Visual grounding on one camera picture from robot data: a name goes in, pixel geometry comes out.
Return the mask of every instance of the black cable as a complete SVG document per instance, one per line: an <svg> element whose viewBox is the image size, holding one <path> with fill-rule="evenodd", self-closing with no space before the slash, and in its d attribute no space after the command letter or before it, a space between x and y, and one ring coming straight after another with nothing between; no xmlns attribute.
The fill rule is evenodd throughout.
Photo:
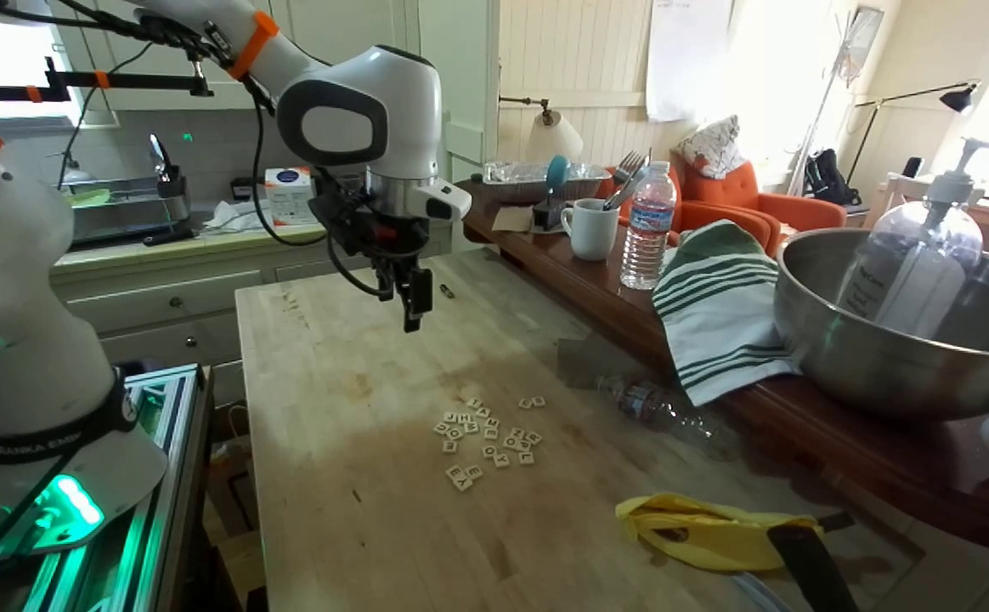
<svg viewBox="0 0 989 612"><path fill-rule="evenodd" d="M131 54L126 61L114 64L110 73L115 73L115 70L122 70L126 64L140 61L150 47L153 47L153 45L142 45L142 47L140 47L136 54ZM81 102L81 112L80 112L80 123L75 123L68 141L63 147L63 162L57 162L56 190L66 186L66 169L68 169L72 160L75 160L75 141L80 141L80 137L81 137L81 123L84 123L84 112L88 112L94 92L98 92L98 88L88 88L88 94L84 94L84 102Z"/></svg>
<svg viewBox="0 0 989 612"><path fill-rule="evenodd" d="M262 223L264 233L277 238L280 246L319 246L322 238L293 242L293 238L280 233L280 232L264 222L264 215L262 215L262 196L258 196L262 138L264 138L264 119L262 119L262 106L254 102L254 160L253 160L253 181L254 181L254 183L253 183L253 204L254 204L254 218L258 218L258 223ZM326 232L326 255L329 255L329 265L333 265L333 268L337 268L352 285L358 285L358 289L367 291L367 294L386 298L381 289L359 281L359 280L358 280L358 274L354 274L354 272L337 258L329 232Z"/></svg>
<svg viewBox="0 0 989 612"><path fill-rule="evenodd" d="M30 21L30 24L110 31L107 24L94 24L94 21L68 21L68 18L51 18L51 12L24 12L24 10L11 10L11 7L0 7L0 18Z"/></svg>
<svg viewBox="0 0 989 612"><path fill-rule="evenodd" d="M253 207L254 207L254 218L258 223L264 228L269 238L277 238L280 246L319 246L322 238L309 238L309 242L293 242L285 233L280 233L264 215L262 215L262 196L258 196L258 175L262 175L262 141L264 141L264 119L262 119L262 102L254 102L254 155L253 155Z"/></svg>
<svg viewBox="0 0 989 612"><path fill-rule="evenodd" d="M0 541L17 526L17 521L26 513L26 507L43 493L43 485L80 455L80 445L72 445L66 455L51 463L51 469L14 502L14 510L0 521Z"/></svg>
<svg viewBox="0 0 989 612"><path fill-rule="evenodd" d="M386 298L381 289L359 281L359 280L358 280L358 274L354 274L354 272L337 258L337 252L333 252L333 238L326 238L326 255L329 255L333 268L337 268L352 285L358 285L358 289L367 291L367 294Z"/></svg>

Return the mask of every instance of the faucet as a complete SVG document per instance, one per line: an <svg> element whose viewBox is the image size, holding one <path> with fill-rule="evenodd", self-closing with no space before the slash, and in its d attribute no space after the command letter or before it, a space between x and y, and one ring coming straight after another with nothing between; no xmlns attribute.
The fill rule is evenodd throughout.
<svg viewBox="0 0 989 612"><path fill-rule="evenodd" d="M166 215L171 232L158 233L158 238L147 238L147 246L193 238L192 211L187 211L187 175L171 160L171 154L166 154L166 147L159 141L158 133L150 133L150 160L153 160L158 194L162 201L162 215Z"/></svg>

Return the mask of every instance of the water bottle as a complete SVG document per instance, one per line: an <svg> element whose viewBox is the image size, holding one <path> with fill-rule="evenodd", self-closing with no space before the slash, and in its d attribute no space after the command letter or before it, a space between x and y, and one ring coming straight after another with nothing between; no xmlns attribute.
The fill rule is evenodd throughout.
<svg viewBox="0 0 989 612"><path fill-rule="evenodd" d="M673 222L676 186L671 181L671 162L653 160L634 190L629 232L623 252L623 285L657 289L667 232Z"/></svg>

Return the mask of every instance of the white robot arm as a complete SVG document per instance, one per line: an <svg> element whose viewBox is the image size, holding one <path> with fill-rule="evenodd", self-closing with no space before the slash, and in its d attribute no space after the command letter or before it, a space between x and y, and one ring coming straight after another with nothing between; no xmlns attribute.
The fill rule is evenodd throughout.
<svg viewBox="0 0 989 612"><path fill-rule="evenodd" d="M303 54L269 12L248 0L134 0L140 18L229 41L234 78L277 99L285 147L318 169L367 162L365 194L329 190L313 204L326 232L376 268L376 294L403 291L405 331L432 309L432 280L420 268L430 242L430 201L465 215L471 194L438 181L443 94L438 70L407 52L371 47L339 64Z"/></svg>
<svg viewBox="0 0 989 612"><path fill-rule="evenodd" d="M30 18L26 4L38 0L0 0L0 21ZM333 242L371 258L376 294L397 289L405 327L420 331L432 306L432 280L420 268L425 207L471 204L471 194L438 181L435 67L393 47L319 64L248 0L134 4L150 27L114 31L147 41L171 41L166 27L184 31L175 41L193 31L234 78L271 99L281 138L319 169L318 218ZM354 194L337 183L337 166L365 166L365 186ZM0 162L0 507L21 507L57 472L75 479L75 497L84 493L102 518L81 534L47 541L51 548L92 536L162 476L162 455L136 429L94 331L47 285L68 246L72 211L63 196Z"/></svg>

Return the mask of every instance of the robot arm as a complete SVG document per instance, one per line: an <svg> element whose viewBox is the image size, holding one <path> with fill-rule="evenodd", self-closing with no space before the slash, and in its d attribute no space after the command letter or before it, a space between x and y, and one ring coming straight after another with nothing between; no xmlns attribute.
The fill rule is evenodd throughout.
<svg viewBox="0 0 989 612"><path fill-rule="evenodd" d="M0 0L0 18L33 12L26 4L38 0ZM75 0L63 4L92 18L94 27L187 47L193 59L207 54L258 102L269 99L285 147L318 169L313 215L337 246L371 258L376 289L365 289L381 298L397 289L405 331L420 331L421 314L432 309L432 280L420 265L430 204L448 204L458 218L471 207L465 190L438 181L443 92L425 59L371 47L322 64L248 0L131 0L140 24ZM333 181L333 169L365 169L365 175L347 186Z"/></svg>

